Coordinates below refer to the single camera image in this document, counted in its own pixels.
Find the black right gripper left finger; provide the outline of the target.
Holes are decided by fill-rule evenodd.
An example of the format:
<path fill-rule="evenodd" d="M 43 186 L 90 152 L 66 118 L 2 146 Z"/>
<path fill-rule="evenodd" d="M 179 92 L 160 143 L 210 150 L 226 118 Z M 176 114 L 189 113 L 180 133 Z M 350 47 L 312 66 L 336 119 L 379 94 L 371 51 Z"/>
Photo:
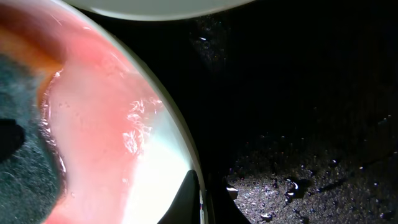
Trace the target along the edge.
<path fill-rule="evenodd" d="M 200 224 L 200 185 L 197 173 L 189 170 L 158 224 Z"/>

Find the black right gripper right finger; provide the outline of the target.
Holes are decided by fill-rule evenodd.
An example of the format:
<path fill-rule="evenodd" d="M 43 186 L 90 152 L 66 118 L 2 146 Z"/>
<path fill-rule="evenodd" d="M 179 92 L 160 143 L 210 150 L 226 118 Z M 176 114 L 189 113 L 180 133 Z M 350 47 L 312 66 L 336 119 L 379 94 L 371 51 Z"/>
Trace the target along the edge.
<path fill-rule="evenodd" d="M 223 178 L 216 174 L 209 174 L 206 194 L 210 223 L 250 224 L 233 202 Z"/>

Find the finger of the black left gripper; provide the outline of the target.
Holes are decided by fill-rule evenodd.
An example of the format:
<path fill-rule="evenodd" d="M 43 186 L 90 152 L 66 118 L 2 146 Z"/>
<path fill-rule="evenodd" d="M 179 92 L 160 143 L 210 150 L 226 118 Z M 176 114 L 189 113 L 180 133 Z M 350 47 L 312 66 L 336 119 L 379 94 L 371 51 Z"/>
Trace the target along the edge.
<path fill-rule="evenodd" d="M 1 163 L 9 159 L 25 142 L 24 128 L 14 119 L 1 119 Z"/>

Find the green yellow sponge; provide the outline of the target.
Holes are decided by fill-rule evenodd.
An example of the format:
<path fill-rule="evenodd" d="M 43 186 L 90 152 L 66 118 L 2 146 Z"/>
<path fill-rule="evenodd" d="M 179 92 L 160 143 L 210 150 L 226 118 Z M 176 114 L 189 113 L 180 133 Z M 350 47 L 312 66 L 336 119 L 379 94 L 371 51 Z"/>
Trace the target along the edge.
<path fill-rule="evenodd" d="M 1 28 L 1 223 L 42 223 L 65 190 L 41 110 L 62 65 Z"/>

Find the light green plate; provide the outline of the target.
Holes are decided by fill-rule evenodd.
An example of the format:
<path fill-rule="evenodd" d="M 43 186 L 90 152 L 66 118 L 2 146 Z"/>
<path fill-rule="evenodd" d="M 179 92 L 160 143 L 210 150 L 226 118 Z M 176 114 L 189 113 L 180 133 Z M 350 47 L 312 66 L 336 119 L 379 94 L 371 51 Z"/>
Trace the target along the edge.
<path fill-rule="evenodd" d="M 1 28 L 62 65 L 41 110 L 65 172 L 65 190 L 42 223 L 158 223 L 195 146 L 154 75 L 123 45 L 62 1 L 2 1 Z"/>
<path fill-rule="evenodd" d="M 65 0 L 102 16 L 130 21 L 175 21 L 232 9 L 253 0 Z"/>

